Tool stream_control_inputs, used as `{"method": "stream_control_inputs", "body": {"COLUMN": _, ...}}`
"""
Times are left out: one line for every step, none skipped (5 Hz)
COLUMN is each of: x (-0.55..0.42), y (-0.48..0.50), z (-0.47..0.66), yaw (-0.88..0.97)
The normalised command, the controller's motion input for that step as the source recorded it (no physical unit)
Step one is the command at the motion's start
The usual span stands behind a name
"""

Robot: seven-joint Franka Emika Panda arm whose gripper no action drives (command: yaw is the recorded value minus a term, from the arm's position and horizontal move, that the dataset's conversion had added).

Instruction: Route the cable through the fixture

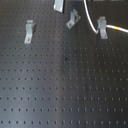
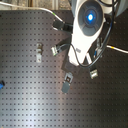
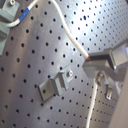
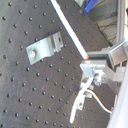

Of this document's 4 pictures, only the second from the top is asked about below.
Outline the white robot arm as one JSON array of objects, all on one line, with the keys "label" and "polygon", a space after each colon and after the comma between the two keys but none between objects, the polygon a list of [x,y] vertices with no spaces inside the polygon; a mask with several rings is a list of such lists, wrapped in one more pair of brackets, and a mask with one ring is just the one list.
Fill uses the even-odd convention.
[{"label": "white robot arm", "polygon": [[61,91],[67,93],[73,79],[73,71],[93,64],[89,49],[103,28],[104,11],[97,0],[77,0],[74,11],[71,41],[63,45],[68,48],[63,68],[67,71]]}]

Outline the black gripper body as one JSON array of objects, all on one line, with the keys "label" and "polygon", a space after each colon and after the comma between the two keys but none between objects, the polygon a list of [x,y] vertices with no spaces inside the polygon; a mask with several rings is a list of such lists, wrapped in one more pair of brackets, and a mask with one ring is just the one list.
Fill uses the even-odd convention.
[{"label": "black gripper body", "polygon": [[77,75],[78,72],[80,71],[80,67],[79,66],[75,66],[72,63],[69,62],[69,57],[66,56],[64,58],[63,64],[62,64],[62,69],[65,72],[71,72],[73,75]]}]

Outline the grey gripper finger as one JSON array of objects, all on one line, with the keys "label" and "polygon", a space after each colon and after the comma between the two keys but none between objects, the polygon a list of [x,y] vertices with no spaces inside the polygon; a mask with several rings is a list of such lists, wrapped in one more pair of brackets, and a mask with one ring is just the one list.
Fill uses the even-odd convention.
[{"label": "grey gripper finger", "polygon": [[73,80],[73,75],[72,75],[72,73],[71,73],[71,72],[67,73],[67,74],[65,75],[64,83],[63,83],[63,86],[62,86],[62,89],[61,89],[61,91],[62,91],[63,93],[67,93],[67,92],[68,92],[72,80]]}]

